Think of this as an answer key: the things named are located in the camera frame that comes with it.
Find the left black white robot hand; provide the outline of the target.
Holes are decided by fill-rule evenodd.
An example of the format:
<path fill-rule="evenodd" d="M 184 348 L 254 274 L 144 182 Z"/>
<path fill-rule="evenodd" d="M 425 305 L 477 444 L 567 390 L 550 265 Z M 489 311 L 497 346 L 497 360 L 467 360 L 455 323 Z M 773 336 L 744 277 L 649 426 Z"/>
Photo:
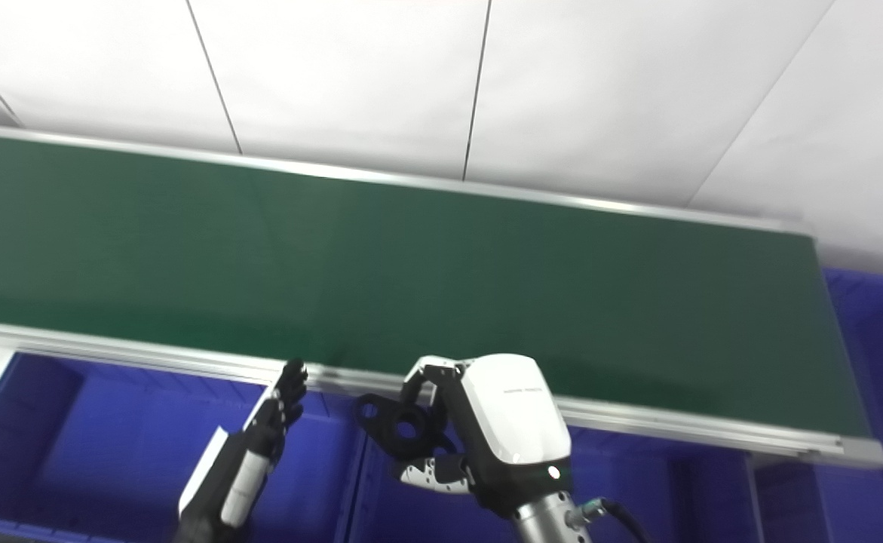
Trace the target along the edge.
<path fill-rule="evenodd" d="M 242 429 L 215 430 L 180 494 L 173 542 L 249 541 L 250 516 L 303 414 L 308 375 L 303 360 L 287 361 Z"/>

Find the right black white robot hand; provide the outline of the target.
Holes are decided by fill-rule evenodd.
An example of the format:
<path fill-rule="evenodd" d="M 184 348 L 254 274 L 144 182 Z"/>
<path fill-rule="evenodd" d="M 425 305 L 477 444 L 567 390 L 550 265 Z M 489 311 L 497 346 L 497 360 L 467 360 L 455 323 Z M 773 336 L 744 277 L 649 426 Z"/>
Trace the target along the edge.
<path fill-rule="evenodd" d="M 397 464 L 400 482 L 434 492 L 472 495 L 483 509 L 520 519 L 535 503 L 567 502 L 573 487 L 572 438 L 533 358 L 488 354 L 472 360 L 420 357 L 400 398 L 413 402 L 432 384 L 462 453 L 420 452 Z"/>

